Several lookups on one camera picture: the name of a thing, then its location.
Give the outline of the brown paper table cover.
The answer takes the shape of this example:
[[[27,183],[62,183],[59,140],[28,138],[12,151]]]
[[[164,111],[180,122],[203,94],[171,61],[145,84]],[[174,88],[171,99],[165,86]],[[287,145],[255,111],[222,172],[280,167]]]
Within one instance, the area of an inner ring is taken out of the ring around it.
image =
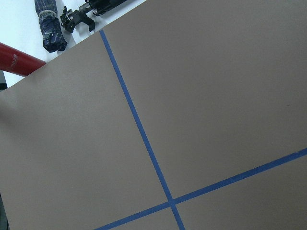
[[[304,230],[307,3],[148,0],[0,94],[12,230]]]

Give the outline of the folded blue plaid umbrella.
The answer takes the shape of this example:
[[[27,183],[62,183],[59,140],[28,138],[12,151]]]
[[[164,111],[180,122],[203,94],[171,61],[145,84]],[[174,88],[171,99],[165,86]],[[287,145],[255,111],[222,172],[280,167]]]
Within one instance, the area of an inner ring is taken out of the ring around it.
[[[35,0],[35,11],[39,18],[43,48],[49,53],[64,51],[67,42],[59,23],[55,0]]]

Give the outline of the black tripod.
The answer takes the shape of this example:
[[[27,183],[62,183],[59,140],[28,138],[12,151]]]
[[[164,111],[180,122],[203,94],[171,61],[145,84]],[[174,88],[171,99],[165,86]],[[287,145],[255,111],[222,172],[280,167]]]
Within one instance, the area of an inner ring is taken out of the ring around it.
[[[117,6],[124,3],[125,0],[86,0],[85,4],[81,5],[78,10],[67,10],[65,6],[63,14],[60,16],[61,26],[69,33],[73,33],[75,27],[84,23],[88,25],[89,31],[95,29],[95,22],[93,19],[87,16],[91,12],[94,16],[101,16]]]

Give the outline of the red cylinder tube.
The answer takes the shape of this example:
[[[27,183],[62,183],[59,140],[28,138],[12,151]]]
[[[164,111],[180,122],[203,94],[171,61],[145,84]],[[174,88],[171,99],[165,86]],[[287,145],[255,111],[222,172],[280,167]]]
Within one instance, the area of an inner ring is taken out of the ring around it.
[[[34,56],[0,44],[0,69],[9,73],[26,77],[46,64]]]

